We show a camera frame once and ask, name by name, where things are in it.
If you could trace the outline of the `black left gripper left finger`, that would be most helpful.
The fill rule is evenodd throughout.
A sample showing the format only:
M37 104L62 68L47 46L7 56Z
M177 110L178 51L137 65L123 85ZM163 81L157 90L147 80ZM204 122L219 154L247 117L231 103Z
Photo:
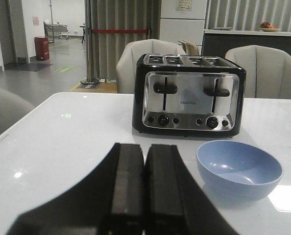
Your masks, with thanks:
M98 166L68 191L20 215L15 235L141 235L142 150L116 143Z

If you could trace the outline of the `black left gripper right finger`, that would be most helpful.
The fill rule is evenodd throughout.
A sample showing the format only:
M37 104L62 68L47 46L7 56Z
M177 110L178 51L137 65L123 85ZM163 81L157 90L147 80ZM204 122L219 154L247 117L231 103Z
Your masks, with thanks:
M186 168L177 146L153 144L145 164L147 235L234 235Z

